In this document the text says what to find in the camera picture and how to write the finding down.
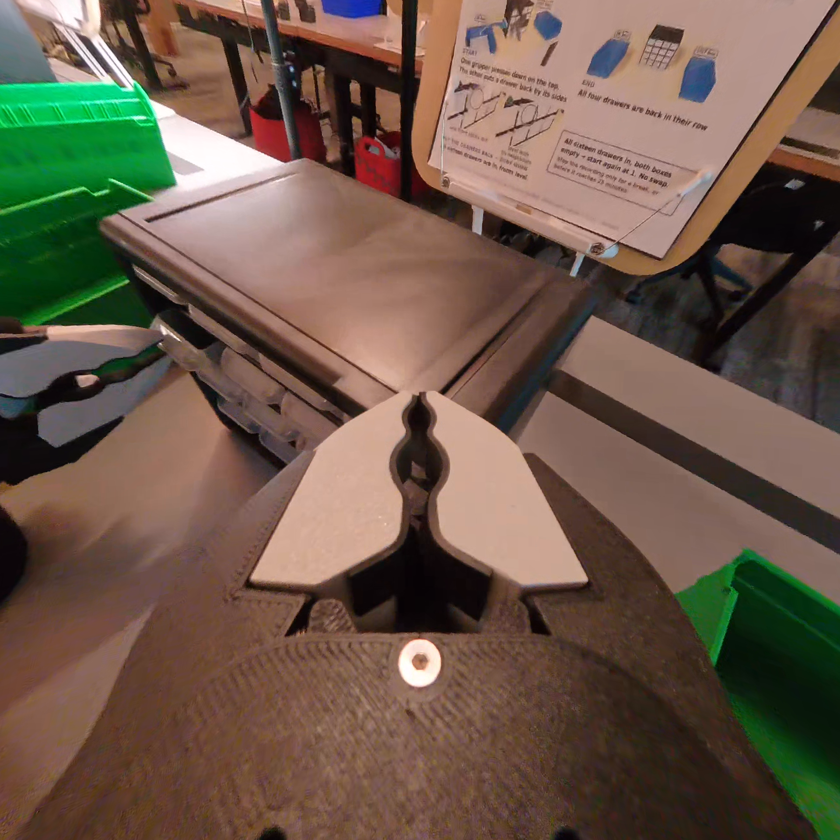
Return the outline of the black drawer cabinet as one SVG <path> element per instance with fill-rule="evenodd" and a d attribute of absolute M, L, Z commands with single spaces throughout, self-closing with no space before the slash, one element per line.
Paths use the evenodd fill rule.
<path fill-rule="evenodd" d="M 311 161 L 99 228 L 130 281 L 144 268 L 351 419 L 438 392 L 506 432 L 594 309 L 567 272 Z"/>

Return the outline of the white sheet holder bar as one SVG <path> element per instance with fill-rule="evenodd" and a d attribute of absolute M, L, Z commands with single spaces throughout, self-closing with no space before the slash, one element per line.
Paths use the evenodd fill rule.
<path fill-rule="evenodd" d="M 493 192 L 475 179 L 443 173 L 438 180 L 442 192 L 469 203 L 474 207 L 475 212 L 489 211 L 505 221 L 526 228 L 534 234 L 543 236 L 568 250 L 572 250 L 578 257 L 589 256 L 611 259 L 617 255 L 619 246 L 625 244 L 630 234 L 646 225 L 656 216 L 662 215 L 668 205 L 679 205 L 685 197 L 693 192 L 706 190 L 707 185 L 713 181 L 714 174 L 715 172 L 712 169 L 706 168 L 693 174 L 684 185 L 668 189 L 665 192 L 664 199 L 654 206 L 653 211 L 643 217 L 641 221 L 612 238 L 596 234 L 587 227 L 566 222 L 557 216 L 522 204 L 510 196 Z"/>

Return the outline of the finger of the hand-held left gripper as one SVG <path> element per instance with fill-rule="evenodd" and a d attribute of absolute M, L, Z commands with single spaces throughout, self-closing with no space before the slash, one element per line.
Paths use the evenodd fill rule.
<path fill-rule="evenodd" d="M 158 329 L 134 326 L 46 326 L 1 336 L 1 394 L 25 398 L 61 376 L 88 374 L 131 360 L 163 340 Z"/>
<path fill-rule="evenodd" d="M 38 436 L 59 447 L 122 420 L 154 391 L 171 364 L 166 354 L 139 354 L 76 374 L 68 398 L 37 414 Z"/>

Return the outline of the red bag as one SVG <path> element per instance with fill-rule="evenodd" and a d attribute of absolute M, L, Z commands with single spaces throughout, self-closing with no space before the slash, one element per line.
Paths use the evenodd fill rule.
<path fill-rule="evenodd" d="M 305 99 L 295 101 L 293 110 L 302 157 L 325 164 L 327 148 L 318 114 Z M 257 151 L 279 161 L 289 162 L 291 153 L 287 130 L 279 94 L 274 85 L 268 85 L 266 92 L 251 105 L 249 114 Z"/>

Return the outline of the black metal pole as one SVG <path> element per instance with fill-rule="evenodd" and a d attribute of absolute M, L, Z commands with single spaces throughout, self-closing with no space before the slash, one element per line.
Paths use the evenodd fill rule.
<path fill-rule="evenodd" d="M 402 1 L 401 39 L 401 174 L 400 198 L 410 203 L 413 198 L 413 119 L 417 91 L 417 20 L 418 1 Z"/>

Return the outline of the clear plastic drawer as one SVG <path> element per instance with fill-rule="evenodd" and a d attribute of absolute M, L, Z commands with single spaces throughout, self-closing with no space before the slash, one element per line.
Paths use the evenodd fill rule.
<path fill-rule="evenodd" d="M 221 358 L 222 343 L 214 336 L 210 341 L 206 337 L 178 332 L 166 322 L 156 319 L 153 325 L 161 332 L 159 348 L 177 366 L 191 373 L 199 382 L 215 392 L 221 392 L 218 384 L 218 362 Z"/>

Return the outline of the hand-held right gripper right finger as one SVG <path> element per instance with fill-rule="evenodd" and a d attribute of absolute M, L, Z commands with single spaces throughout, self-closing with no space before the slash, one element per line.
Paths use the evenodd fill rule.
<path fill-rule="evenodd" d="M 434 577 L 472 620 L 498 602 L 580 590 L 589 577 L 519 446 L 484 418 L 423 394 L 439 475 L 427 503 Z"/>

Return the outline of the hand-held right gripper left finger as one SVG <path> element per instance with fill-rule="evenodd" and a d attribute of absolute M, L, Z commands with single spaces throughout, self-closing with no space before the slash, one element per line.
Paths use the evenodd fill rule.
<path fill-rule="evenodd" d="M 336 599 L 356 616 L 396 596 L 416 403 L 417 394 L 399 392 L 316 447 L 248 576 L 250 587 Z"/>

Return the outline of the wooden table black legs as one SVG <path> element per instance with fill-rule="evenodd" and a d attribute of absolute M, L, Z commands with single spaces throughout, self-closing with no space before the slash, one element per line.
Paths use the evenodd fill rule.
<path fill-rule="evenodd" d="M 240 47 L 255 53 L 270 53 L 270 36 L 284 49 L 292 51 L 304 65 L 324 69 L 325 88 L 332 96 L 330 113 L 336 120 L 339 150 L 346 170 L 354 156 L 353 118 L 362 128 L 377 127 L 375 92 L 389 91 L 400 98 L 400 113 L 413 113 L 423 58 L 415 58 L 412 92 L 403 91 L 407 63 L 402 52 L 380 46 L 385 17 L 376 23 L 372 17 L 343 18 L 319 15 L 315 24 L 297 20 L 271 23 L 261 2 L 174 2 L 182 26 L 219 39 L 238 100 L 246 134 L 252 134 L 249 117 L 250 94 Z"/>

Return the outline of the grey metal pole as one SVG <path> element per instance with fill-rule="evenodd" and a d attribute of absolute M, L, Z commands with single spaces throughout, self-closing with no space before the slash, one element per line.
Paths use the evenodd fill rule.
<path fill-rule="evenodd" d="M 276 3 L 260 1 L 261 11 L 266 25 L 271 65 L 275 78 L 280 110 L 287 134 L 287 143 L 291 161 L 301 158 L 295 103 L 292 100 L 292 85 L 287 73 L 284 44 L 278 27 Z"/>

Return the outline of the green plastic bin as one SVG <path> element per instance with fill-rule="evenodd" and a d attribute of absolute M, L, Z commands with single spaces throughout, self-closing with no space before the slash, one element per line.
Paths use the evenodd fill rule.
<path fill-rule="evenodd" d="M 679 591 L 752 745 L 839 838 L 839 607 L 755 552 Z"/>
<path fill-rule="evenodd" d="M 28 326 L 149 326 L 99 224 L 175 185 L 138 84 L 2 85 L 2 316 Z"/>

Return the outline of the red basket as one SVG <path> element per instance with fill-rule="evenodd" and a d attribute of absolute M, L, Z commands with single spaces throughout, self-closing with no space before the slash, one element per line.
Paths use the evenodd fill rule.
<path fill-rule="evenodd" d="M 403 137 L 400 130 L 362 135 L 355 142 L 355 178 L 378 192 L 401 197 Z"/>

